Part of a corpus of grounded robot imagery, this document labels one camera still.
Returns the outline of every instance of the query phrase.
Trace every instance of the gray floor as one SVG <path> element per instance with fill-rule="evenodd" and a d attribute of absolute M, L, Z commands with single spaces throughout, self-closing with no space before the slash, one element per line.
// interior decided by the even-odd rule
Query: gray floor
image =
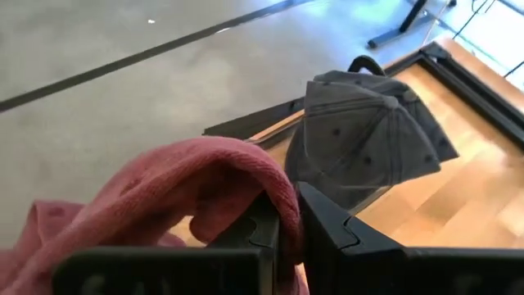
<path fill-rule="evenodd" d="M 0 2 L 0 100 L 272 3 Z M 299 97 L 308 79 L 359 54 L 387 63 L 418 48 L 427 27 L 375 52 L 364 46 L 409 8 L 318 0 L 0 114 L 0 245 L 16 240 L 34 199 L 89 202 L 141 151 Z"/>
<path fill-rule="evenodd" d="M 505 75 L 524 61 L 524 47 L 520 37 L 522 34 L 519 34 L 518 29 L 524 28 L 524 16 L 501 1 L 487 1 L 481 7 L 484 0 L 476 1 L 473 6 L 471 0 L 458 0 L 458 6 L 446 10 L 442 20 L 456 32 L 466 24 L 473 11 L 480 8 L 479 14 L 464 28 L 458 40 L 492 69 Z M 437 14 L 444 2 L 445 0 L 430 1 L 427 9 Z M 509 81 L 524 90 L 524 76 L 521 72 L 509 77 Z"/>

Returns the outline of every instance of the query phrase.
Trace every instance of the black strip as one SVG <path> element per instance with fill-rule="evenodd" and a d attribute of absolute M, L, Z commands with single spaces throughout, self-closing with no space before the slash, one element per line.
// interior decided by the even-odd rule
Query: black strip
<path fill-rule="evenodd" d="M 474 81 L 477 79 L 475 75 L 464 69 L 453 58 L 439 60 L 438 64 L 453 71 L 453 75 L 461 81 Z M 495 91 L 483 83 L 470 83 L 468 87 L 476 93 L 486 93 L 487 96 L 483 97 L 482 99 L 485 99 L 489 104 L 493 105 L 494 108 L 503 112 L 504 115 L 507 116 L 511 121 L 519 125 L 519 128 L 524 129 L 524 117 L 522 116 L 522 113 L 511 103 L 500 97 Z"/>
<path fill-rule="evenodd" d="M 446 88 L 457 94 L 459 98 L 462 98 L 474 111 L 499 129 L 520 149 L 524 149 L 524 130 L 501 112 L 497 106 L 491 104 L 486 96 L 481 97 L 468 84 L 457 79 L 449 70 L 429 60 L 429 58 L 422 59 L 420 66 L 437 78 Z"/>
<path fill-rule="evenodd" d="M 279 2 L 279 3 L 273 4 L 272 6 L 262 8 L 258 11 L 253 11 L 252 13 L 248 13 L 244 16 L 239 16 L 232 20 L 227 20 L 221 24 L 213 25 L 207 29 L 200 30 L 196 33 L 192 33 L 192 34 L 183 36 L 182 38 L 175 39 L 173 41 L 169 41 L 168 43 L 163 43 L 156 47 L 149 48 L 143 52 L 133 54 L 132 56 L 124 57 L 118 61 L 113 61 L 112 63 L 106 64 L 104 66 L 99 66 L 98 68 L 88 70 L 82 74 L 71 76 L 64 80 L 58 81 L 53 84 L 49 84 L 42 88 L 37 88 L 27 93 L 22 93 L 13 98 L 8 98 L 7 100 L 0 102 L 0 113 L 4 111 L 9 111 L 15 107 L 25 105 L 26 103 L 35 101 L 37 99 L 44 98 L 47 95 L 54 94 L 62 90 L 72 88 L 78 84 L 88 82 L 92 79 L 102 77 L 103 75 L 107 75 L 116 70 L 125 68 L 126 66 L 134 65 L 148 58 L 155 57 L 157 55 L 168 52 L 175 48 L 182 47 L 183 45 L 187 45 L 189 43 L 198 41 L 200 39 L 209 37 L 213 34 L 217 34 L 220 31 L 231 29 L 232 27 L 243 25 L 247 22 L 257 20 L 259 18 L 271 16 L 273 14 L 285 11 L 297 5 L 304 4 L 307 2 L 312 2 L 312 1 L 313 0 L 286 0 L 283 2 Z"/>
<path fill-rule="evenodd" d="M 504 75 L 504 78 L 506 78 L 509 75 L 513 74 L 515 72 L 515 70 L 518 70 L 522 65 L 524 65 L 524 61 L 521 61 L 521 63 L 519 63 L 517 66 L 512 68 L 508 73 L 506 73 L 506 75 Z"/>
<path fill-rule="evenodd" d="M 304 98 L 293 99 L 290 102 L 211 126 L 204 130 L 204 135 L 247 139 L 302 109 L 304 109 Z"/>
<path fill-rule="evenodd" d="M 392 77 L 394 75 L 399 74 L 401 71 L 409 68 L 410 66 L 416 64 L 420 59 L 422 58 L 422 55 L 420 52 L 416 52 L 413 54 L 410 54 L 406 57 L 404 57 L 402 60 L 394 63 L 391 66 L 388 66 L 384 71 L 386 72 L 386 75 Z"/>

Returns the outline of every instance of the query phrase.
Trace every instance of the wooden tray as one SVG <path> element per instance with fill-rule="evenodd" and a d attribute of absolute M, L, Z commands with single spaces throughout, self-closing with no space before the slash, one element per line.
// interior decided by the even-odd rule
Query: wooden tray
<path fill-rule="evenodd" d="M 439 43 L 522 109 L 524 95 L 505 79 L 454 41 Z M 460 157 L 443 163 L 439 173 L 379 193 L 357 216 L 406 246 L 524 247 L 522 152 L 422 67 L 411 66 L 396 78 L 418 93 Z M 303 114 L 286 118 L 250 141 L 259 143 Z M 267 151 L 283 165 L 288 145 L 286 137 Z"/>

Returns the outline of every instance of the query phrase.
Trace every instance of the gray baseball cap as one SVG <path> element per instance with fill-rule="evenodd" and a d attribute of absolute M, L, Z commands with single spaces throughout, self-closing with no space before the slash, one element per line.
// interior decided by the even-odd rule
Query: gray baseball cap
<path fill-rule="evenodd" d="M 440 170 L 441 159 L 424 129 L 401 99 L 382 93 L 391 88 L 375 78 L 329 72 L 310 81 L 305 117 L 287 151 L 285 169 L 291 181 L 308 182 L 346 209 L 365 202 L 378 188 Z M 408 105 L 412 101 L 411 97 L 402 100 Z M 427 114 L 435 122 L 429 111 Z M 435 124 L 440 135 L 444 134 Z M 435 125 L 427 126 L 434 132 Z"/>
<path fill-rule="evenodd" d="M 420 97 L 405 83 L 382 75 L 366 75 L 360 73 L 331 70 L 326 74 L 317 75 L 314 81 L 337 82 L 344 84 L 357 84 L 385 96 L 396 98 L 400 105 L 417 121 L 441 162 L 459 156 L 454 149 L 444 130 L 440 127 L 435 117 L 427 109 Z"/>

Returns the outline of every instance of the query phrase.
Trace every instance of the black line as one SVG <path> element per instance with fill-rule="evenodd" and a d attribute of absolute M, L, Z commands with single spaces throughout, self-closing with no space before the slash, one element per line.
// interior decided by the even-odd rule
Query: black line
<path fill-rule="evenodd" d="M 153 48 L 149 48 L 143 52 L 133 54 L 132 56 L 124 57 L 118 61 L 113 61 L 104 66 L 99 66 L 98 68 L 88 70 L 82 74 L 71 76 L 69 78 L 63 79 L 56 83 L 49 84 L 42 88 L 37 88 L 35 90 L 29 91 L 27 93 L 22 93 L 13 98 L 8 98 L 7 100 L 0 102 L 0 113 L 4 111 L 9 111 L 15 107 L 25 105 L 26 103 L 33 102 L 37 99 L 44 98 L 47 95 L 54 94 L 62 90 L 72 88 L 78 84 L 88 82 L 92 79 L 102 77 L 103 75 L 107 75 L 116 70 L 123 69 L 126 66 L 134 65 L 140 61 L 144 61 L 148 58 L 155 57 L 157 55 L 168 52 L 175 48 L 182 47 L 183 45 L 187 45 L 189 43 L 198 41 L 200 39 L 209 37 L 213 34 L 220 33 L 221 31 L 231 29 L 238 25 L 242 25 L 242 24 L 245 24 L 247 22 L 250 22 L 250 21 L 253 21 L 259 18 L 271 16 L 273 14 L 285 11 L 297 5 L 304 4 L 307 2 L 312 2 L 312 1 L 314 0 L 282 1 L 279 3 L 273 4 L 272 6 L 262 8 L 258 11 L 253 11 L 244 16 L 239 16 L 237 18 L 227 20 L 223 23 L 213 25 L 207 29 L 200 30 L 196 33 L 192 33 L 192 34 L 183 36 L 182 38 L 175 39 L 167 43 L 163 43 Z"/>

